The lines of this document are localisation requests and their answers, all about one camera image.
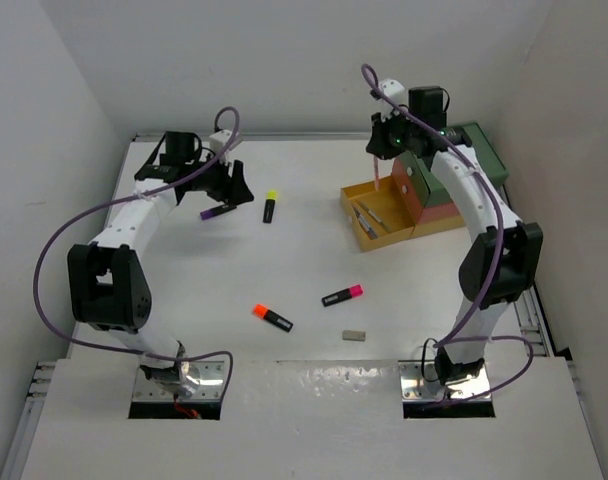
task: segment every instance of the table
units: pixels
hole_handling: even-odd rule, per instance
[[[131,144],[116,195],[130,193],[152,148]],[[494,419],[402,418],[396,361],[452,326],[470,241],[459,229],[361,253],[339,190],[371,178],[363,149],[363,139],[247,141],[234,158],[255,202],[200,222],[213,202],[187,194],[151,240],[151,317],[189,354],[235,355],[219,422],[128,420],[137,360],[73,347],[22,478],[601,478],[562,359],[536,359],[494,395]],[[269,189],[279,198],[265,225]],[[362,297],[322,307],[356,283]],[[292,332],[253,317],[256,303]],[[365,330],[366,342],[342,341],[345,329]],[[515,309],[496,332],[520,334]],[[86,325],[76,335],[117,344]],[[522,345],[489,345],[491,382],[525,360]]]

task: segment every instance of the gray wall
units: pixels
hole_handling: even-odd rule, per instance
[[[497,143],[544,229],[538,285],[608,473],[608,0],[557,2],[520,77]]]
[[[120,131],[367,130],[360,65],[450,90],[491,127],[552,0],[42,0]]]
[[[0,0],[0,471],[36,361],[65,352],[31,300],[37,255],[57,226],[110,198],[124,149],[40,6]],[[47,262],[45,304],[67,331],[66,251],[102,222],[75,228]]]

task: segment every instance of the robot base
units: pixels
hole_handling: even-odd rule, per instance
[[[200,387],[190,398],[180,400],[186,409],[199,413],[200,420],[219,420],[220,396],[224,388],[226,370],[224,362],[193,362],[199,371]],[[139,368],[133,385],[133,396],[128,418],[186,419],[186,414],[175,409],[173,396],[162,390],[152,380],[147,380]]]
[[[399,362],[404,418],[495,417],[490,394],[460,402],[490,388],[486,367],[476,377],[470,375],[465,380],[440,385],[439,381],[428,382],[422,377],[421,364],[419,360]],[[433,361],[426,361],[424,366],[426,378],[437,379]]]

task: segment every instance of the purple cable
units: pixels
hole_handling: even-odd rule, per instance
[[[535,350],[533,350],[533,344],[531,342],[529,342],[528,340],[526,340],[523,337],[518,337],[516,335],[498,335],[497,337],[491,337],[491,339],[497,340],[497,341],[514,340],[514,341],[522,342],[524,345],[526,345],[526,347],[528,348],[528,360],[526,361],[526,364],[524,365],[524,367],[522,367],[522,369],[519,372],[517,372],[515,375],[513,375],[508,380],[505,380],[502,383],[500,383],[499,385],[495,385],[494,387],[489,388],[485,392],[476,393],[475,395],[471,395],[470,397],[462,398],[459,400],[442,400],[440,402],[427,405],[425,408],[428,408],[428,409],[445,408],[445,407],[450,407],[452,405],[458,405],[460,403],[465,403],[470,400],[474,400],[476,398],[485,397],[486,395],[490,395],[491,393],[497,392],[498,390],[506,387],[507,385],[510,385],[511,383],[516,381],[518,378],[520,378],[522,375],[524,375],[529,368],[531,368],[531,365],[533,364],[533,359],[535,357]],[[488,340],[488,338],[486,338],[486,337],[466,337],[466,338],[456,338],[454,340],[449,341],[448,343],[451,344],[451,343],[463,343],[463,342],[486,342],[487,340]]]
[[[179,180],[169,183],[168,185],[164,185],[163,187],[158,187],[158,188],[154,188],[152,190],[147,190],[145,192],[142,192],[141,195],[148,197],[148,196],[152,196],[152,195],[156,195],[158,193],[164,192],[166,190],[170,190],[171,188],[179,187],[180,185],[190,182],[191,180],[193,180],[194,178],[196,178],[197,176],[201,175],[206,170],[211,168],[213,165],[215,165],[219,161],[220,157],[224,154],[224,152],[226,152],[226,150],[228,150],[229,147],[236,140],[237,134],[239,133],[239,128],[240,128],[240,114],[235,107],[228,106],[228,107],[222,108],[217,113],[217,115],[215,117],[216,118],[215,121],[218,122],[220,117],[222,116],[222,114],[224,114],[225,112],[231,112],[233,114],[233,116],[235,117],[235,123],[233,125],[233,131],[231,133],[231,137],[224,144],[224,147],[222,148],[222,150],[220,150],[208,162],[206,162],[204,165],[202,165],[200,168],[198,168],[196,171],[194,171],[190,175],[187,175],[184,178],[180,178]],[[35,271],[33,273],[33,302],[35,303],[35,308],[37,310],[37,314],[39,315],[39,317],[42,320],[42,322],[44,323],[44,325],[46,325],[46,327],[52,333],[54,333],[56,336],[58,336],[62,340],[73,343],[75,345],[81,345],[82,347],[96,348],[98,350],[105,350],[105,351],[109,351],[109,352],[128,353],[128,354],[132,354],[132,355],[144,355],[149,358],[153,358],[156,360],[162,360],[162,361],[168,361],[168,362],[193,362],[193,361],[198,361],[198,360],[204,360],[205,358],[215,357],[218,355],[226,355],[229,358],[230,365],[229,365],[229,369],[228,369],[228,375],[226,377],[226,382],[224,384],[224,389],[222,390],[222,395],[220,397],[220,402],[222,402],[222,401],[224,401],[224,395],[226,394],[226,391],[228,390],[228,385],[231,380],[231,375],[233,374],[233,354],[231,352],[226,351],[226,350],[220,350],[217,352],[206,353],[203,355],[196,355],[194,357],[175,358],[175,357],[167,357],[164,355],[158,355],[156,353],[150,353],[150,352],[147,353],[147,352],[142,352],[139,350],[132,350],[129,348],[111,347],[109,345],[101,345],[99,343],[85,342],[83,340],[78,340],[78,339],[74,338],[73,336],[68,335],[67,333],[64,333],[61,330],[59,330],[55,325],[53,325],[53,323],[51,323],[51,321],[46,316],[44,309],[42,308],[42,302],[40,300],[40,295],[39,295],[40,273],[42,271],[42,266],[44,264],[44,259],[46,258],[46,254],[50,250],[53,243],[55,243],[55,240],[57,240],[57,238],[68,227],[70,227],[74,223],[78,222],[79,220],[81,220],[89,215],[92,215],[95,212],[104,210],[105,208],[109,208],[114,205],[119,205],[122,203],[131,202],[131,201],[137,200],[139,198],[140,198],[140,196],[138,196],[138,195],[129,195],[126,197],[116,198],[114,200],[110,200],[108,202],[104,202],[99,205],[96,205],[92,208],[89,208],[88,210],[83,211],[82,213],[75,215],[73,218],[68,220],[61,227],[59,227],[55,231],[55,233],[53,233],[53,235],[51,235],[51,237],[46,242],[46,245],[44,245],[44,248],[40,252],[40,255],[37,259],[37,263],[35,265]]]
[[[364,77],[364,80],[366,80],[366,83],[368,84],[368,86],[371,87],[371,90],[375,91],[382,100],[384,100],[386,103],[388,103],[393,108],[393,110],[395,110],[399,114],[403,115],[404,117],[408,118],[411,122],[419,125],[422,129],[426,130],[431,135],[442,139],[442,141],[444,141],[444,143],[446,143],[446,145],[451,150],[453,150],[453,152],[458,156],[460,161],[464,165],[466,165],[466,167],[468,167],[468,168],[475,167],[473,165],[473,163],[468,158],[466,158],[466,156],[461,152],[461,150],[459,148],[457,148],[453,144],[453,142],[451,142],[448,138],[442,136],[433,127],[431,127],[427,123],[423,122],[419,118],[415,117],[414,115],[411,115],[407,110],[402,109],[397,103],[395,103],[393,100],[391,100],[379,88],[377,73],[375,73],[375,70],[373,69],[373,67],[371,67],[370,65],[368,65],[366,63],[363,64],[362,65],[362,76]],[[471,317],[473,316],[475,311],[480,307],[480,305],[482,304],[482,300],[484,300],[484,297],[486,296],[486,293],[488,292],[488,289],[491,287],[491,283],[493,282],[493,277],[495,277],[495,273],[497,272],[497,267],[500,263],[500,257],[502,256],[502,243],[504,240],[504,219],[502,218],[502,210],[500,208],[499,203],[495,199],[495,196],[493,195],[492,187],[489,186],[484,181],[484,178],[478,172],[475,172],[473,174],[473,176],[475,177],[475,180],[477,180],[477,183],[480,184],[480,187],[482,187],[482,189],[488,195],[489,199],[491,200],[491,203],[493,204],[493,209],[495,210],[495,213],[497,214],[497,242],[495,243],[495,250],[493,251],[493,259],[491,260],[491,265],[489,266],[488,273],[486,274],[484,283],[482,284],[482,287],[481,287],[479,293],[475,297],[473,304],[468,309],[466,314],[462,317],[462,320],[460,320],[460,322],[453,327],[453,330],[451,330],[451,332],[449,334],[447,334],[442,340],[437,342],[437,344],[435,346],[438,348],[443,347],[444,345],[446,345],[448,343],[453,343],[451,341],[455,338],[455,336],[458,333],[460,333],[462,331],[462,329],[468,323],[468,321],[471,319]]]

